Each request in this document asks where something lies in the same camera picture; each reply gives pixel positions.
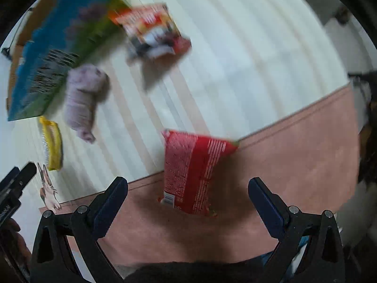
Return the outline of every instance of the table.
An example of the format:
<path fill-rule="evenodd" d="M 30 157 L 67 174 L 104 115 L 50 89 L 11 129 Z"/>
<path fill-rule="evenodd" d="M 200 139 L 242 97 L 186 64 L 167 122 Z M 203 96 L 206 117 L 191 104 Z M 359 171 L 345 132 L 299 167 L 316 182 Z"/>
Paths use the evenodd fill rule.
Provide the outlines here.
<path fill-rule="evenodd" d="M 46 114 L 63 138 L 64 166 L 49 175 L 64 210 L 89 201 L 93 196 L 83 197 L 105 190 L 115 176 L 139 180 L 130 184 L 123 215 L 101 243 L 111 262 L 124 265 L 236 262 L 272 249 L 274 240 L 245 198 L 245 184 L 257 175 L 287 204 L 308 212 L 336 211 L 356 183 L 356 117 L 344 67 L 306 2 L 130 0 L 133 5 L 160 1 L 192 41 L 176 67 L 166 72 L 128 67 L 122 44 L 103 56 L 98 64 L 110 77 L 111 92 L 97 108 L 93 145 L 64 124 L 63 94 Z M 218 177 L 228 183 L 218 189 L 223 203 L 215 203 L 217 221 L 157 203 L 164 128 L 242 139 Z M 12 139 L 20 165 L 43 162 L 37 119 L 17 121 Z M 43 207 L 40 187 L 35 177 L 27 190 Z M 146 240 L 156 246 L 136 248 Z"/>

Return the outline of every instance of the white striped surface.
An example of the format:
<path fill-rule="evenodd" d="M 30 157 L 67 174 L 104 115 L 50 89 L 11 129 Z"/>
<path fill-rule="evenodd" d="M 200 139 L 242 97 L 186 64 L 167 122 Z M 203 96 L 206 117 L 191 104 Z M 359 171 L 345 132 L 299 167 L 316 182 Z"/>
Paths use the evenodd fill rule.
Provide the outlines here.
<path fill-rule="evenodd" d="M 163 170 L 164 128 L 238 140 L 295 113 L 347 83 L 346 72 L 303 0 L 130 0 L 166 2 L 192 50 L 147 91 L 141 65 L 128 67 L 119 46 L 99 66 L 111 93 L 97 109 L 89 145 L 62 118 L 64 167 L 50 172 L 60 202 Z M 43 162 L 36 118 L 17 121 L 19 165 Z M 27 187 L 38 198 L 40 180 Z"/>

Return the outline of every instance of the pink surface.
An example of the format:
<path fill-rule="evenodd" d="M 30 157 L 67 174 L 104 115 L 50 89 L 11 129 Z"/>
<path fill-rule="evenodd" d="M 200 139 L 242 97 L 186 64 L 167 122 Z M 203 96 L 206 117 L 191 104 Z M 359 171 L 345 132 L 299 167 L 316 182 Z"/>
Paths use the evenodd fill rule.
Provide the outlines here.
<path fill-rule="evenodd" d="M 129 195 L 99 243 L 113 264 L 196 260 L 238 262 L 273 250 L 247 194 L 259 176 L 287 205 L 337 211 L 356 185 L 358 131 L 349 86 L 253 134 L 218 164 L 212 206 L 217 218 L 188 215 L 157 202 L 163 173 L 129 184 Z M 63 203 L 63 212 L 95 195 Z"/>

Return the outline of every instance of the striped fabric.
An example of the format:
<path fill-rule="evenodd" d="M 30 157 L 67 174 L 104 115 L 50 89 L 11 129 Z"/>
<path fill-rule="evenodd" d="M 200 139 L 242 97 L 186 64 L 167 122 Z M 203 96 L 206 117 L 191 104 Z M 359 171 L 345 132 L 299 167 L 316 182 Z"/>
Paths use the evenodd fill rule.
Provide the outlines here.
<path fill-rule="evenodd" d="M 50 172 L 59 202 L 163 170 L 164 128 L 239 140 L 347 84 L 346 72 L 319 20 L 304 0 L 130 0 L 166 2 L 192 50 L 158 78 L 158 69 L 125 62 L 120 44 L 99 67 L 111 92 L 96 112 L 93 145 L 63 121 L 59 95 L 47 118 L 59 124 L 61 171 Z M 43 162 L 36 118 L 15 122 L 19 165 Z M 35 193 L 35 177 L 26 189 Z"/>

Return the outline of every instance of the barcode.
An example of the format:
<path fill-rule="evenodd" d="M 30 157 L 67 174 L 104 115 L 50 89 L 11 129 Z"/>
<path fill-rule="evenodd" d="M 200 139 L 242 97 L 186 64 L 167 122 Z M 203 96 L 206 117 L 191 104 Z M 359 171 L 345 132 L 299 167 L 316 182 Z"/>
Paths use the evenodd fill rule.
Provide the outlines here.
<path fill-rule="evenodd" d="M 175 199 L 174 195 L 164 192 L 164 198 L 162 202 L 166 205 L 170 205 L 171 207 L 174 207 L 174 199 Z"/>

